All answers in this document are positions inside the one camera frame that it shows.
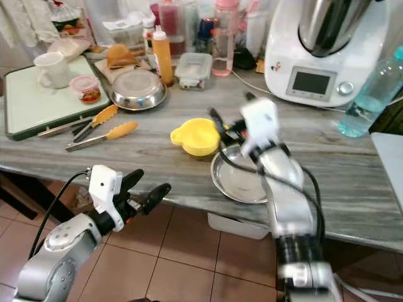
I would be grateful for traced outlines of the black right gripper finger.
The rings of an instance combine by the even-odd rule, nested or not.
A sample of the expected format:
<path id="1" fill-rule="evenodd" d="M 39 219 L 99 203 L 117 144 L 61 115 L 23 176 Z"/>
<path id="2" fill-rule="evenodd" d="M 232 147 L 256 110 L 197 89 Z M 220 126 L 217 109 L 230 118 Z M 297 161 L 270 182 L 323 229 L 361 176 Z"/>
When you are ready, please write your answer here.
<path id="1" fill-rule="evenodd" d="M 219 115 L 219 112 L 214 108 L 209 108 L 209 115 L 214 123 L 216 131 L 219 133 L 220 138 L 228 139 L 229 135 L 227 134 L 227 124 L 224 123 L 224 119 L 222 119 L 221 115 Z"/>

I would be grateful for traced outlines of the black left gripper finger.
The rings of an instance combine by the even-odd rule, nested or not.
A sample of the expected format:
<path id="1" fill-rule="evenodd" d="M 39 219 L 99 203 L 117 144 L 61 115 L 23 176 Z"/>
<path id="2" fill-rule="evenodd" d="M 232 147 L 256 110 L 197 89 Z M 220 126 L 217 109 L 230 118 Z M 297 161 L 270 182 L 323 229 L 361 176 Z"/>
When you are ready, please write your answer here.
<path id="1" fill-rule="evenodd" d="M 119 185 L 118 194 L 128 193 L 144 176 L 143 169 L 136 169 L 123 177 Z"/>
<path id="2" fill-rule="evenodd" d="M 144 196 L 144 198 L 141 200 L 141 212 L 144 215 L 149 215 L 153 211 L 153 209 L 161 204 L 161 202 L 171 189 L 172 186 L 169 183 L 164 183 L 158 185 L 157 187 L 155 187 L 155 189 L 147 193 L 147 195 Z"/>

